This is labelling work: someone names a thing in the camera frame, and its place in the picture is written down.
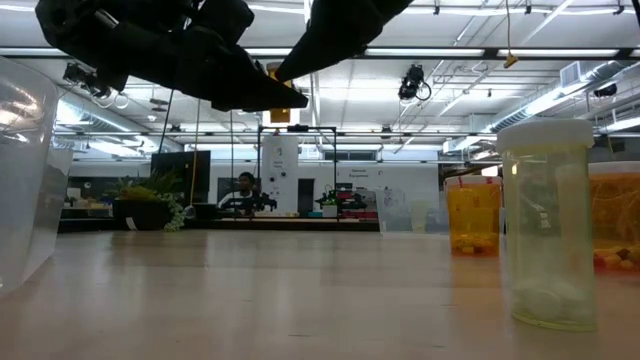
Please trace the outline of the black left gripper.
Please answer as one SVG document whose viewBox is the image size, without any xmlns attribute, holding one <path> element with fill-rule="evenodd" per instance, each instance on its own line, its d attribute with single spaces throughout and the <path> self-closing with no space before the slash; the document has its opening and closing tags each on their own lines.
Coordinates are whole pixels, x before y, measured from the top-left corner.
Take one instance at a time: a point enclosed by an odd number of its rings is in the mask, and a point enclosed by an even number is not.
<svg viewBox="0 0 640 360">
<path fill-rule="evenodd" d="M 220 111 L 305 108 L 308 98 L 270 77 L 238 46 L 254 14 L 242 0 L 174 1 L 181 22 L 173 88 Z"/>
</svg>

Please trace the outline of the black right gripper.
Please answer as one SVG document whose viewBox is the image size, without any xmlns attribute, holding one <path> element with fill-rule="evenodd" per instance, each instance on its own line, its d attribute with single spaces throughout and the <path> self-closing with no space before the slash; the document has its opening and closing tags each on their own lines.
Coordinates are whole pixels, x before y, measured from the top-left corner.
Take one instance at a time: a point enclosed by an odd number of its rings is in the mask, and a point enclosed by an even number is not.
<svg viewBox="0 0 640 360">
<path fill-rule="evenodd" d="M 309 26 L 275 72 L 299 78 L 361 53 L 412 0 L 317 0 Z"/>
</svg>

